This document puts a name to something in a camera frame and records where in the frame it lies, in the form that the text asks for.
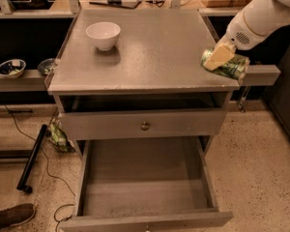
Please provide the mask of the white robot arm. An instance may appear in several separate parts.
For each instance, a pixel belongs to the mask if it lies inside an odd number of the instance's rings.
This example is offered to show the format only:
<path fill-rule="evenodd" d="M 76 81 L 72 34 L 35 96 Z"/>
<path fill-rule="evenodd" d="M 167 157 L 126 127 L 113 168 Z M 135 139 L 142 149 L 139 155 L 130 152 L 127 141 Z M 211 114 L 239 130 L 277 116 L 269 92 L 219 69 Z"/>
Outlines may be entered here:
<path fill-rule="evenodd" d="M 237 49 L 253 49 L 287 25 L 290 25 L 290 0 L 252 0 L 230 21 L 203 66 L 213 71 L 234 58 Z"/>

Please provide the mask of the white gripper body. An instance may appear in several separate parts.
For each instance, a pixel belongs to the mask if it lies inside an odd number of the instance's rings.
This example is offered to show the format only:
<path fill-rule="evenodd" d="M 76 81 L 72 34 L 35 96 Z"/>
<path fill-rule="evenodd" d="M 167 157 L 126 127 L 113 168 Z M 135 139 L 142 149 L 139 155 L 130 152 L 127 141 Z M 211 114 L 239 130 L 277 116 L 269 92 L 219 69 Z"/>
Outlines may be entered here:
<path fill-rule="evenodd" d="M 223 37 L 217 42 L 216 47 L 225 46 L 230 51 L 250 50 L 266 39 L 249 29 L 243 13 L 238 13 L 228 24 Z"/>

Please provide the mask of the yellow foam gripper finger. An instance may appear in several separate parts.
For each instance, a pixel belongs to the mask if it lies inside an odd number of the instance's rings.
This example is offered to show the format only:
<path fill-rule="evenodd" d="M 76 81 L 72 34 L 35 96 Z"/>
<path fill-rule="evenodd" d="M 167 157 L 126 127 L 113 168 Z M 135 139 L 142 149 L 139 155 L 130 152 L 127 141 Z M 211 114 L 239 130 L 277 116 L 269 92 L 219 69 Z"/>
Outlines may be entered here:
<path fill-rule="evenodd" d="M 202 55 L 202 65 L 209 71 L 213 71 L 224 65 L 235 56 L 235 49 L 221 44 L 214 48 L 206 49 Z"/>

